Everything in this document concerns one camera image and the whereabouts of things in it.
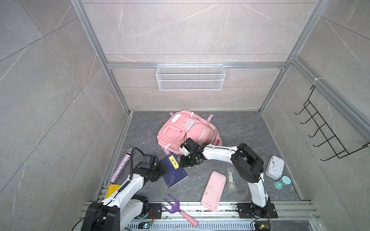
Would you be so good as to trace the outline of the pink school backpack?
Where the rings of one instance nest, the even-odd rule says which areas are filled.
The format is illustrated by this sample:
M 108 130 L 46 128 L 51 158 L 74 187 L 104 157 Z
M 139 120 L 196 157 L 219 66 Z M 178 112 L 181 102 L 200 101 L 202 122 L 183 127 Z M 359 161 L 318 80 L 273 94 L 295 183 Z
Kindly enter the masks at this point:
M 158 132 L 158 144 L 167 155 L 171 153 L 182 156 L 181 144 L 191 138 L 198 144 L 209 143 L 222 145 L 222 140 L 215 125 L 211 123 L 213 115 L 207 119 L 191 111 L 170 113 L 171 118 Z

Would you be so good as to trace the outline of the large navy blue book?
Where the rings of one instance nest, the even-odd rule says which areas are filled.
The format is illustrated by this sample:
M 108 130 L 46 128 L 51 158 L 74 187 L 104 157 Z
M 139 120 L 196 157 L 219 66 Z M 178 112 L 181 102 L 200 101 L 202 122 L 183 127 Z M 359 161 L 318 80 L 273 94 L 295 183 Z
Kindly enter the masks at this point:
M 180 167 L 179 161 L 175 154 L 170 154 L 160 160 L 160 163 L 166 168 L 163 178 L 168 188 L 172 188 L 179 182 L 188 177 L 184 168 Z

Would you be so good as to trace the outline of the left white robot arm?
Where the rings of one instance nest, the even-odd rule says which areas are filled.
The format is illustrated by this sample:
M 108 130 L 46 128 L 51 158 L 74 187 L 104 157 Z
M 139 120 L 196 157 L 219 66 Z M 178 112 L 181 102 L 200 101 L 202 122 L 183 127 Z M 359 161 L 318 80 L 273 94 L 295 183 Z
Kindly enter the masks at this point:
M 154 155 L 144 155 L 136 166 L 130 160 L 127 180 L 102 202 L 89 205 L 82 218 L 82 231 L 122 231 L 136 217 L 145 218 L 149 202 L 137 192 L 147 182 L 155 182 L 166 172 L 165 166 Z

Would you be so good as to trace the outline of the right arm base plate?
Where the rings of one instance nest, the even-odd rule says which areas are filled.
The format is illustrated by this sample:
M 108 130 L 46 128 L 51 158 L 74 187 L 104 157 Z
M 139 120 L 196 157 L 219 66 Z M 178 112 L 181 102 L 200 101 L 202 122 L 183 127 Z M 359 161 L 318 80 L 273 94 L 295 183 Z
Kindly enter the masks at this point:
M 263 208 L 253 203 L 237 203 L 235 211 L 240 218 L 278 218 L 278 214 L 273 203 L 267 203 Z

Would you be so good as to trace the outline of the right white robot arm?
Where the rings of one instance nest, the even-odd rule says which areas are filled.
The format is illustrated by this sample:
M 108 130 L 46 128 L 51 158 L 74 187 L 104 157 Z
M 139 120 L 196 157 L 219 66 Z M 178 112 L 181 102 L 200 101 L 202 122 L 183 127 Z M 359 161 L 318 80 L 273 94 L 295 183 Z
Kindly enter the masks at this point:
M 248 145 L 223 147 L 209 143 L 198 144 L 191 138 L 180 145 L 180 166 L 192 167 L 204 160 L 218 160 L 234 165 L 242 179 L 247 181 L 251 192 L 251 206 L 255 212 L 266 213 L 270 204 L 264 183 L 264 161 Z

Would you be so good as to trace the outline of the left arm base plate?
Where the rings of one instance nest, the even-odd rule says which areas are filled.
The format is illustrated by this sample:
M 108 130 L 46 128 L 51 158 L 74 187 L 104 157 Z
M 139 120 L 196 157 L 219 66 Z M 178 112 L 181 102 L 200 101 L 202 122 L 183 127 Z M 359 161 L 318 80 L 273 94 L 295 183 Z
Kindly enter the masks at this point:
M 148 203 L 145 205 L 145 218 L 150 220 L 161 219 L 162 211 L 161 203 Z

